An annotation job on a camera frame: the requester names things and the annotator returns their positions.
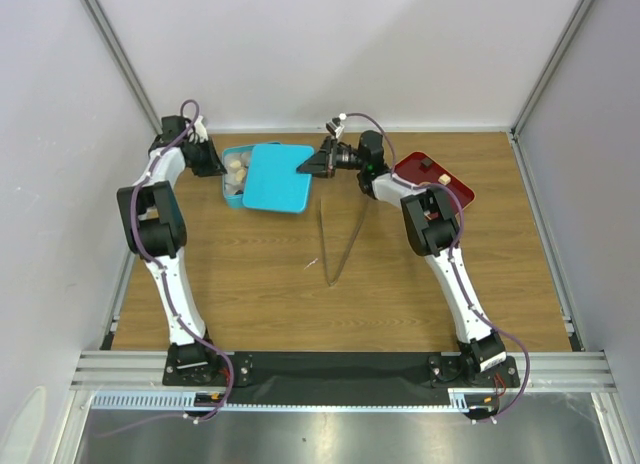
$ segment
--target dark red tray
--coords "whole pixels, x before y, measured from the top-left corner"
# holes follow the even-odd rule
[[[462,209],[466,208],[476,198],[475,193],[469,186],[464,184],[460,179],[451,172],[447,171],[444,167],[433,161],[427,168],[422,164],[425,158],[431,159],[424,152],[414,152],[405,157],[402,161],[396,164],[396,174],[405,181],[409,181],[413,184],[422,184],[424,182],[438,182],[438,178],[442,174],[448,174],[451,178],[451,182],[447,186],[453,191],[456,197],[460,200]],[[452,199],[451,206],[455,209],[455,204]]]

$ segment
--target purple cable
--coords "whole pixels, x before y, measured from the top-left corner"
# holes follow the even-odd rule
[[[189,134],[189,131],[191,131],[193,129],[193,127],[195,126],[196,119],[200,115],[200,106],[198,105],[198,103],[195,100],[188,99],[188,100],[184,101],[182,103],[182,106],[180,106],[180,115],[184,114],[184,109],[189,104],[193,104],[195,106],[195,117],[191,120],[191,122],[185,128],[185,130],[182,131],[178,135],[178,137],[176,137],[173,141],[171,141],[171,143],[169,143],[169,145],[164,147],[162,149],[162,151],[160,151],[158,156],[156,156],[156,158],[151,162],[151,165],[149,166],[149,171],[145,174],[144,179],[142,181],[140,181],[133,189],[133,193],[131,195],[131,205],[130,205],[129,211],[130,211],[130,215],[131,215],[131,232],[133,234],[133,241],[135,242],[136,247],[138,248],[138,251],[140,252],[140,255],[147,262],[153,262],[156,266],[158,266],[159,269],[162,269],[162,274],[160,275],[160,277],[162,279],[162,286],[164,288],[165,295],[167,296],[167,305],[169,306],[169,310],[171,311],[171,314],[173,315],[174,319],[180,325],[180,327],[187,334],[189,334],[189,336],[191,336],[193,338],[194,341],[202,344],[203,346],[205,346],[208,349],[210,349],[213,352],[215,352],[218,356],[222,357],[222,359],[225,361],[225,364],[227,365],[227,367],[229,369],[229,380],[227,382],[227,388],[226,388],[226,391],[224,393],[224,396],[222,397],[220,402],[218,402],[210,412],[208,412],[207,414],[205,414],[201,418],[194,419],[196,422],[199,422],[199,421],[207,421],[207,420],[211,419],[212,417],[214,417],[218,413],[220,408],[222,406],[224,406],[226,404],[227,400],[229,399],[229,395],[231,394],[231,389],[233,387],[233,382],[234,382],[234,378],[235,378],[235,374],[233,372],[233,364],[231,363],[231,359],[229,359],[229,356],[227,356],[221,349],[219,349],[218,347],[214,346],[210,342],[205,341],[200,336],[198,336],[195,332],[193,332],[185,324],[185,322],[182,320],[181,316],[178,315],[178,312],[176,311],[175,305],[173,304],[173,300],[171,299],[171,294],[169,292],[169,283],[167,281],[166,269],[164,268],[164,266],[162,265],[160,260],[156,259],[155,257],[153,257],[151,254],[149,254],[147,252],[147,250],[144,247],[144,244],[142,244],[142,239],[140,238],[140,231],[139,231],[139,228],[138,228],[138,219],[137,219],[138,212],[137,212],[137,206],[136,206],[136,204],[138,202],[138,194],[140,193],[140,189],[142,189],[145,186],[145,184],[147,184],[149,182],[149,180],[151,179],[151,176],[153,175],[153,171],[157,167],[158,162],[160,162],[160,159],[162,158],[162,156],[164,156],[170,149],[172,149],[173,147],[177,146],[182,141],[182,139],[184,139],[187,136],[187,134]]]
[[[529,356],[529,350],[527,349],[527,347],[524,345],[524,343],[518,339],[516,336],[514,336],[513,334],[504,331],[503,329],[499,328],[498,326],[496,326],[495,324],[493,324],[489,319],[487,319],[484,315],[482,315],[480,312],[478,312],[476,310],[475,304],[471,301],[471,298],[469,297],[469,294],[467,293],[467,289],[464,287],[464,283],[462,282],[462,277],[460,276],[460,273],[458,272],[458,267],[456,266],[454,259],[453,259],[453,250],[458,247],[458,245],[460,244],[460,238],[462,237],[462,232],[464,231],[464,213],[462,211],[462,204],[460,204],[460,200],[458,199],[458,197],[455,195],[455,193],[449,189],[446,186],[443,186],[442,184],[437,184],[437,183],[429,183],[425,186],[412,186],[412,185],[408,185],[408,183],[404,180],[402,180],[401,178],[396,177],[395,174],[395,168],[396,168],[396,151],[393,147],[393,144],[391,143],[391,139],[389,138],[389,136],[387,135],[387,133],[385,132],[384,129],[382,129],[382,127],[380,126],[380,124],[378,124],[376,122],[375,119],[373,119],[371,116],[368,116],[367,114],[363,114],[361,112],[350,112],[347,114],[347,117],[351,117],[351,116],[357,116],[357,117],[364,117],[365,119],[367,119],[368,121],[370,121],[374,126],[376,126],[378,128],[378,131],[380,131],[380,134],[382,134],[382,136],[384,137],[384,139],[387,141],[387,144],[389,145],[389,148],[391,149],[391,156],[392,156],[392,166],[391,166],[391,179],[404,186],[407,187],[409,189],[414,189],[414,190],[419,190],[419,189],[428,189],[430,187],[435,187],[438,189],[442,189],[443,191],[445,191],[449,197],[451,197],[451,199],[453,200],[453,202],[456,205],[456,209],[458,211],[458,215],[460,216],[460,224],[459,224],[459,229],[458,229],[458,233],[456,234],[456,237],[453,239],[453,241],[451,242],[451,245],[449,246],[449,262],[451,263],[451,268],[453,269],[453,274],[456,276],[456,281],[458,282],[458,286],[460,286],[460,291],[462,292],[462,295],[464,296],[465,301],[467,301],[467,306],[469,307],[469,310],[471,310],[471,312],[473,312],[476,317],[478,319],[480,319],[485,325],[489,326],[493,331],[497,332],[498,334],[503,335],[504,337],[506,337],[507,339],[510,339],[511,341],[515,342],[518,347],[520,347],[520,349],[522,349],[522,353],[524,354],[524,362],[525,362],[525,370],[524,370],[524,378],[522,379],[522,384],[520,385],[520,389],[518,390],[518,393],[516,394],[516,397],[513,398],[513,400],[507,404],[507,406],[502,409],[501,411],[499,411],[495,417],[498,417],[502,414],[504,414],[505,412],[507,412],[511,407],[513,407],[513,405],[522,397],[522,395],[524,394],[525,389],[527,388],[527,384],[529,383],[529,376],[531,374],[531,357]]]

